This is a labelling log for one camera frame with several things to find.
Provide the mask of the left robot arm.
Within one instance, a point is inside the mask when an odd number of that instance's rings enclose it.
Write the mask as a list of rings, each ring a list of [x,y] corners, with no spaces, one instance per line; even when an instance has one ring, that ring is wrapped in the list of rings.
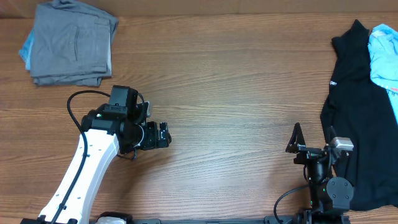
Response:
[[[39,216],[22,223],[89,223],[99,186],[115,157],[169,146],[168,124],[147,121],[150,103],[137,90],[115,85],[108,98],[75,122],[80,138],[61,184]]]

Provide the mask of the grey shorts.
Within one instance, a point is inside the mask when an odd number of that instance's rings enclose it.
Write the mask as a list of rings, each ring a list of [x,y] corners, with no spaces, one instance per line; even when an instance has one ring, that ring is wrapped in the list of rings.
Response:
[[[111,44],[118,28],[111,14],[80,1],[38,4],[30,76],[36,85],[100,86],[111,77]]]

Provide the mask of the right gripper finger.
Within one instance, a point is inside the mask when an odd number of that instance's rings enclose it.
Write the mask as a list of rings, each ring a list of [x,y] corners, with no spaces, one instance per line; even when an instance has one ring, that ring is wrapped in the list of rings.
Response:
[[[327,146],[329,146],[333,138],[336,136],[334,127],[329,126],[328,128],[326,128],[326,130],[324,130],[324,136],[325,136],[325,143]]]
[[[306,143],[302,134],[300,123],[295,123],[292,136],[285,149],[286,152],[302,152],[306,148]]]

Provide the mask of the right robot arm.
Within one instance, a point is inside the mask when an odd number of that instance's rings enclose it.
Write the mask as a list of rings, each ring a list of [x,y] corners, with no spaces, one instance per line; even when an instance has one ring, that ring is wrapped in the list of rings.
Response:
[[[311,207],[299,210],[292,223],[349,223],[344,213],[350,210],[354,187],[344,177],[334,176],[332,165],[348,157],[354,145],[351,139],[338,137],[332,126],[328,128],[328,137],[323,148],[308,147],[300,124],[294,126],[285,151],[296,155],[294,164],[304,166]]]

